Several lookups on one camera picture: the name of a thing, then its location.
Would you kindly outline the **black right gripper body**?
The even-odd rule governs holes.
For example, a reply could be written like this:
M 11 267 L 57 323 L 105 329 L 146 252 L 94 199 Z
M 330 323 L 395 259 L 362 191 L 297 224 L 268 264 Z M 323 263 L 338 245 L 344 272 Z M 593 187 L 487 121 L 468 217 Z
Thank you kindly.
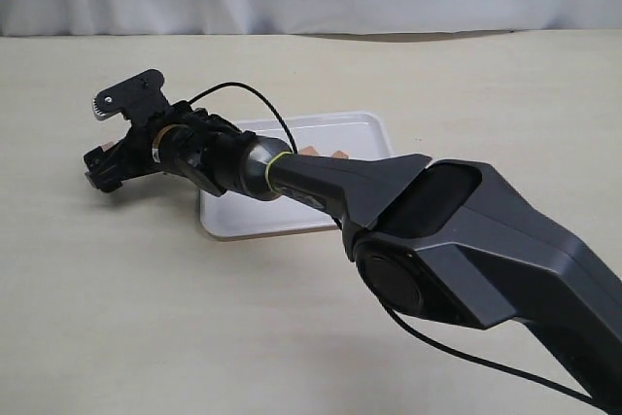
M 180 101 L 146 126 L 128 130 L 123 160 L 134 177 L 166 172 L 222 196 L 242 190 L 243 158 L 255 142 L 255 133 Z

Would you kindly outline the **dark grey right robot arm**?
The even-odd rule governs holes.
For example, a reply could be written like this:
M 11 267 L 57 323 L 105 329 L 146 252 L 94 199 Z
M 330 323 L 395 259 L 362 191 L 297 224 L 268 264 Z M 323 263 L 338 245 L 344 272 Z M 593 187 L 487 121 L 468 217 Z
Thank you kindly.
M 97 189 L 168 172 L 214 195 L 292 199 L 335 221 L 348 260 L 395 321 L 471 329 L 520 322 L 579 383 L 585 402 L 620 412 L 620 279 L 491 165 L 417 154 L 305 156 L 187 102 L 106 97 L 94 112 L 130 123 L 118 143 L 85 155 Z

